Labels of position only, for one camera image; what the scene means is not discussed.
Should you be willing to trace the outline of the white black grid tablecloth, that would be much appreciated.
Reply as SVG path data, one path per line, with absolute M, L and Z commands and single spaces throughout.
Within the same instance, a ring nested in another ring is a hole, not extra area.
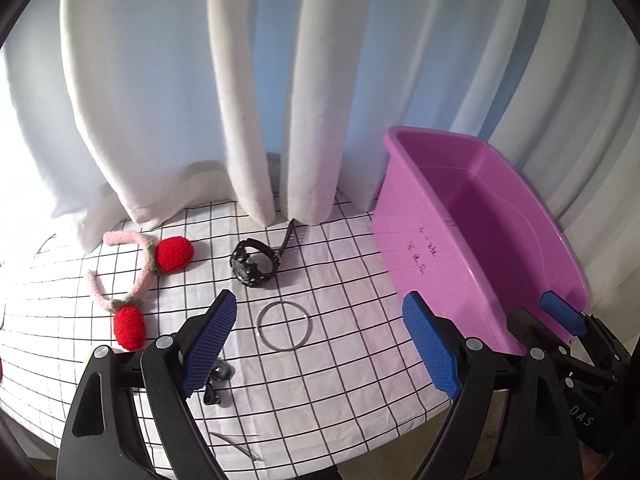
M 337 467 L 346 479 L 408 479 L 434 440 L 448 406 L 432 385 L 401 319 L 400 303 L 370 231 L 370 214 L 337 196 L 328 221 L 296 226 L 277 275 L 249 288 L 230 256 L 240 240 L 272 248 L 288 224 L 262 228 L 237 204 L 180 211 L 154 230 L 194 245 L 186 270 L 163 276 L 146 296 L 146 336 L 173 333 L 223 290 L 238 314 L 221 355 L 233 370 L 220 402 L 203 393 L 188 405 L 207 445 L 232 479 L 289 479 Z M 134 245 L 99 246 L 85 257 L 57 236 L 28 246 L 24 266 L 1 285 L 1 407 L 59 445 L 75 389 L 94 348 L 114 344 L 112 320 L 90 295 L 87 273 L 120 297 L 142 268 Z M 273 301 L 301 304 L 314 320 L 294 352 L 266 348 L 255 332 Z M 228 434 L 248 457 L 209 431 Z

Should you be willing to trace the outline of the pink strawberry fuzzy headband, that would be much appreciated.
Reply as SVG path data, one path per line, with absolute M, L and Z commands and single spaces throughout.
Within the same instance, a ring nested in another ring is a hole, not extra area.
M 124 298 L 105 296 L 96 272 L 87 273 L 93 299 L 112 316 L 116 342 L 127 351 L 141 350 L 146 338 L 141 312 L 143 300 L 157 278 L 181 272 L 191 263 L 194 245 L 183 236 L 172 236 L 157 242 L 152 236 L 136 231 L 106 232 L 103 243 L 107 246 L 137 245 L 142 249 L 140 274 Z

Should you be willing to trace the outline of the purple plastic bin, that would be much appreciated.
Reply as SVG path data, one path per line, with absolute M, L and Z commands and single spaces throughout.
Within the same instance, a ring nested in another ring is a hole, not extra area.
M 418 292 L 465 337 L 495 351 L 523 349 L 506 317 L 525 308 L 565 342 L 546 312 L 552 290 L 578 311 L 590 299 L 570 245 L 537 195 L 475 136 L 392 127 L 390 155 L 371 224 L 399 297 Z

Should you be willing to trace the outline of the thin metal hair pin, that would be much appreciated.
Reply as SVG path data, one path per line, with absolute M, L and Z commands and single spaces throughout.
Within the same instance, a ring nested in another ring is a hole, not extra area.
M 254 453 L 250 449 L 250 446 L 247 443 L 241 443 L 235 440 L 234 437 L 228 436 L 228 434 L 220 434 L 219 432 L 209 431 L 208 435 L 209 437 L 213 437 L 215 439 L 221 440 L 222 442 L 232 446 L 232 448 L 235 448 L 237 451 L 241 452 L 243 455 L 248 457 L 252 462 L 262 462 L 262 458 L 256 453 Z

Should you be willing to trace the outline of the white curtain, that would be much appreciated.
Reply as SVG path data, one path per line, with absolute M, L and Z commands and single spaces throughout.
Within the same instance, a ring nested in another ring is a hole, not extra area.
M 384 131 L 489 142 L 639 295 L 639 0 L 1 0 L 1 257 L 234 198 L 367 208 Z

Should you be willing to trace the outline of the black wrist watch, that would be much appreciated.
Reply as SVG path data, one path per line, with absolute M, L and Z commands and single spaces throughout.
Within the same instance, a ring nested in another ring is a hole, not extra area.
M 249 288 L 257 288 L 271 281 L 280 269 L 294 230 L 295 221 L 291 220 L 279 248 L 272 248 L 256 238 L 240 240 L 229 260 L 234 277 Z

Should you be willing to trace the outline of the large silver bangle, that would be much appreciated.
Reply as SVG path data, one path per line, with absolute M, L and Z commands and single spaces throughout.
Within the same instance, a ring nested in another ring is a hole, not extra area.
M 314 320 L 301 304 L 290 300 L 273 301 L 263 306 L 255 321 L 258 340 L 278 353 L 302 348 L 314 332 Z

